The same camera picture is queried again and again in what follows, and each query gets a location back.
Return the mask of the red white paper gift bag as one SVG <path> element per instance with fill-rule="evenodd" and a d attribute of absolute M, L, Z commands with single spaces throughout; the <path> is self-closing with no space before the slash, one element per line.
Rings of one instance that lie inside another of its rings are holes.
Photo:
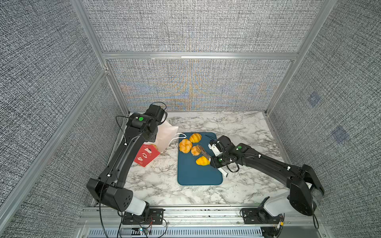
<path fill-rule="evenodd" d="M 178 126 L 172 126 L 168 122 L 158 126 L 158 133 L 154 142 L 145 142 L 136 155 L 134 162 L 146 167 L 157 158 L 176 139 L 185 139 L 184 133 L 178 133 Z"/>

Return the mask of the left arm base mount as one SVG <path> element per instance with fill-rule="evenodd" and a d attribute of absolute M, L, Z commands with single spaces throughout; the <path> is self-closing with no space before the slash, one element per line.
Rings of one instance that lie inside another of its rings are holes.
<path fill-rule="evenodd" d="M 135 215 L 125 212 L 123 215 L 123 225 L 162 225 L 164 209 L 150 209 L 148 213 Z"/>

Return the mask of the small round crusty bun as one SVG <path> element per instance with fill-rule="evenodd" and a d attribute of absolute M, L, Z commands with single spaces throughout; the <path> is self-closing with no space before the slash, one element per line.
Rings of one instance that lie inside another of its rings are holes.
<path fill-rule="evenodd" d="M 199 156 L 199 155 L 201 154 L 201 150 L 200 150 L 200 148 L 199 148 L 198 145 L 193 146 L 193 147 L 191 148 L 191 154 L 192 154 L 193 156 Z"/>

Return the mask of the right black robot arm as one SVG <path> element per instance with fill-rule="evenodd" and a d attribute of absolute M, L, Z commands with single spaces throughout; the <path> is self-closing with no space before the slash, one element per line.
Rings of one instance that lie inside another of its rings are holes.
<path fill-rule="evenodd" d="M 243 143 L 236 146 L 226 136 L 211 140 L 208 147 L 214 153 L 211 166 L 219 169 L 233 163 L 250 167 L 276 179 L 289 189 L 281 195 L 263 200 L 260 208 L 265 215 L 276 217 L 291 211 L 306 216 L 314 215 L 324 189 L 312 167 L 286 164 Z"/>

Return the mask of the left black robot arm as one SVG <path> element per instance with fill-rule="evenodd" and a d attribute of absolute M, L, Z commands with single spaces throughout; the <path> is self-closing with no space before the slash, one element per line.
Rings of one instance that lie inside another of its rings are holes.
<path fill-rule="evenodd" d="M 154 102 L 145 113 L 133 113 L 128 117 L 124 140 L 98 178 L 87 182 L 87 189 L 99 204 L 134 215 L 148 212 L 149 203 L 136 198 L 133 191 L 124 186 L 140 148 L 145 142 L 156 140 L 158 126 L 163 124 L 167 115 L 165 109 Z"/>

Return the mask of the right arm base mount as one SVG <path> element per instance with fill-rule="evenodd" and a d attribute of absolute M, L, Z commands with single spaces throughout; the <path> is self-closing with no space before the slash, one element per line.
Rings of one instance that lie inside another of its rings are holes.
<path fill-rule="evenodd" d="M 256 208 L 243 208 L 240 210 L 240 216 L 244 220 L 244 224 L 278 224 L 282 221 L 283 215 L 270 215 L 264 208 L 265 203 L 270 197 L 266 197 L 261 204 Z"/>

